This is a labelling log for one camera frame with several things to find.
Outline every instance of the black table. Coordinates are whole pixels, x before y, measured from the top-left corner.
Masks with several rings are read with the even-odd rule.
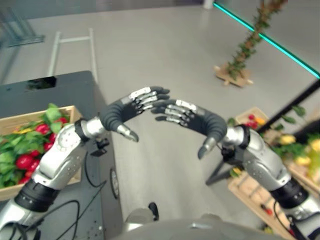
[[[0,118],[45,110],[48,103],[59,107],[75,105],[84,118],[96,116],[105,105],[101,92],[93,80],[90,71],[80,71],[55,77],[42,78],[53,87],[45,89],[28,89],[27,81],[0,86]],[[111,135],[107,138],[110,145],[107,153],[100,157],[89,156],[87,169],[95,184],[107,180],[101,193],[93,200],[90,207],[78,222],[78,240],[102,240],[116,236],[121,232],[123,219],[120,201],[113,195],[110,185],[110,170],[116,168]],[[96,149],[93,141],[87,143],[88,152]],[[69,200],[80,202],[80,212],[92,200],[97,188],[89,185],[83,172],[81,182],[67,186],[61,191],[51,209]],[[41,239],[54,240],[76,220],[76,205],[66,205],[49,215],[42,225]],[[73,228],[61,239],[69,240]]]

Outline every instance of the black cable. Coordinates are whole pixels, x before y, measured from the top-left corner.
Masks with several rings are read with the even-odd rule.
[[[95,195],[92,197],[91,201],[89,201],[89,203],[86,205],[86,207],[84,208],[84,210],[82,211],[82,213],[76,218],[75,222],[69,226],[63,233],[61,233],[61,235],[56,239],[59,240],[60,238],[62,238],[63,235],[65,235],[74,225],[78,224],[79,219],[84,215],[84,213],[87,211],[87,209],[89,208],[89,206],[92,204],[92,202],[96,199],[96,197],[98,196],[98,194],[101,192],[102,188],[105,186],[105,184],[107,183],[107,180],[104,180],[103,182],[101,182],[100,184],[96,185],[94,184],[88,174],[88,166],[87,166],[87,160],[88,160],[88,152],[86,152],[85,157],[84,157],[84,173],[85,173],[85,177],[87,179],[87,181],[89,182],[89,184],[94,187],[94,188],[99,188],[99,190],[95,193]]]
[[[220,151],[222,151],[222,147],[219,146],[219,144],[217,144],[218,149],[220,149]]]
[[[16,227],[16,225],[15,225],[15,224],[13,224],[13,225],[14,225],[14,227],[13,227],[13,230],[12,230],[12,233],[11,233],[11,236],[10,236],[9,240],[12,240],[12,238],[13,238],[13,237],[14,237],[14,235],[16,234],[17,227]]]
[[[90,180],[90,177],[89,177],[89,174],[88,174],[87,161],[88,161],[88,152],[86,152],[85,157],[84,157],[84,173],[85,173],[85,177],[86,177],[86,179],[88,180],[89,184],[92,187],[99,188],[102,185],[104,185],[104,182],[101,182],[100,184],[96,185]]]
[[[102,188],[105,186],[105,184],[107,183],[107,181],[103,181],[101,184],[102,186],[99,188],[99,190],[95,193],[95,195],[92,197],[91,201],[86,205],[86,207],[84,208],[84,210],[82,211],[82,213],[80,214],[80,216],[76,219],[76,221],[69,226],[58,238],[56,238],[55,240],[59,240],[60,238],[62,238],[63,235],[65,235],[75,224],[78,224],[79,219],[82,218],[82,216],[84,215],[84,213],[87,211],[87,209],[89,208],[89,206],[92,204],[92,202],[96,199],[96,197],[99,195],[99,193],[101,192]]]
[[[52,214],[53,212],[55,212],[56,210],[62,208],[63,206],[65,205],[68,205],[68,204],[71,204],[71,203],[75,203],[77,205],[77,212],[76,212],[76,217],[78,218],[79,217],[79,213],[80,213],[80,203],[78,200],[70,200],[70,201],[66,201],[64,202],[63,204],[55,207],[54,209],[48,211],[45,215],[43,215],[41,218],[39,218],[36,222],[34,222],[33,224],[31,224],[30,226],[28,226],[26,229],[22,230],[23,231],[23,234],[21,234],[21,236],[23,237],[23,240],[27,240],[26,237],[26,232],[29,231],[30,229],[36,227],[41,221],[43,221],[48,215]],[[74,231],[73,231],[73,238],[72,240],[75,238],[76,236],[76,233],[77,233],[77,228],[78,228],[78,223],[76,223],[75,227],[74,227]]]
[[[274,201],[274,204],[273,204],[273,212],[274,212],[274,215],[276,217],[276,219],[279,221],[279,223],[281,224],[281,226],[292,236],[291,232],[289,231],[289,229],[283,224],[283,222],[280,220],[279,216],[278,216],[278,213],[276,212],[276,204],[277,204],[277,201]]]
[[[19,230],[22,239],[23,239],[23,240],[28,240],[28,237],[27,237],[26,231],[24,230],[24,227],[21,226],[19,223],[16,223],[16,222],[15,222],[14,224],[15,224],[15,227]]]
[[[99,193],[101,192],[102,188],[105,186],[105,184],[107,183],[107,180],[101,182],[100,184],[96,185],[94,184],[90,178],[89,178],[89,174],[88,174],[88,168],[87,168],[87,159],[88,159],[88,152],[86,152],[85,157],[84,157],[84,173],[85,173],[85,177],[87,179],[87,181],[89,182],[89,184],[94,187],[94,188],[99,188],[99,190],[94,194],[94,196],[92,197],[91,201],[89,201],[89,203],[86,205],[86,207],[84,208],[84,210],[82,211],[82,213],[80,214],[80,203],[78,200],[70,200],[67,201],[57,207],[55,207],[54,209],[48,211],[45,215],[43,215],[41,218],[39,218],[36,222],[34,222],[32,225],[28,226],[25,230],[21,228],[19,228],[19,224],[16,224],[16,228],[21,232],[21,237],[23,238],[23,240],[28,240],[27,239],[27,235],[26,232],[34,227],[36,227],[41,221],[43,221],[48,215],[52,214],[53,212],[55,212],[56,210],[62,208],[63,206],[67,205],[67,204],[71,204],[71,203],[76,203],[77,205],[77,212],[76,212],[76,220],[74,221],[74,223],[69,226],[56,240],[59,240],[62,236],[64,236],[73,226],[74,227],[74,231],[73,231],[73,236],[72,236],[72,240],[76,237],[76,233],[77,233],[77,228],[78,228],[78,222],[79,219],[84,215],[84,213],[87,211],[87,209],[89,208],[89,206],[92,204],[92,202],[96,199],[96,197],[99,195]]]

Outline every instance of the white metal frame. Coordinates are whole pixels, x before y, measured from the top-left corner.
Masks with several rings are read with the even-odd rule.
[[[57,31],[55,33],[55,38],[54,38],[54,43],[53,43],[53,48],[52,48],[51,59],[50,59],[50,64],[49,64],[47,76],[51,77],[55,74],[60,44],[89,40],[90,52],[91,52],[92,74],[93,74],[95,82],[98,83],[96,51],[95,51],[95,42],[94,42],[94,30],[92,28],[89,28],[89,36],[79,36],[79,37],[61,39],[61,35],[62,35],[62,33],[60,31]]]

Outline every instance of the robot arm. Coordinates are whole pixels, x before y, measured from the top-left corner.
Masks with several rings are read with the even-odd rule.
[[[168,99],[167,93],[169,90],[162,87],[145,87],[106,106],[99,117],[88,121],[80,119],[65,126],[58,133],[52,148],[41,158],[31,179],[0,212],[0,239],[6,239],[1,238],[1,230],[7,224],[31,226],[47,212],[80,168],[87,152],[84,146],[89,139],[108,130],[137,142],[138,135],[124,122],[152,108],[156,101]]]
[[[320,201],[291,176],[257,132],[242,125],[227,128],[220,116],[182,100],[170,99],[155,106],[154,114],[164,114],[156,120],[173,122],[207,136],[201,147],[205,153],[219,142],[225,149],[239,151],[243,167],[279,202],[297,239],[320,238]]]
[[[310,195],[290,174],[280,157],[254,130],[229,127],[222,146],[241,146],[247,173],[279,202],[297,239],[320,237],[320,201]]]

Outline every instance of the black shoe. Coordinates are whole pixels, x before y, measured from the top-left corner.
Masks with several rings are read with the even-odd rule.
[[[159,220],[159,212],[158,212],[157,204],[155,202],[150,202],[148,208],[153,213],[153,221],[158,221]]]

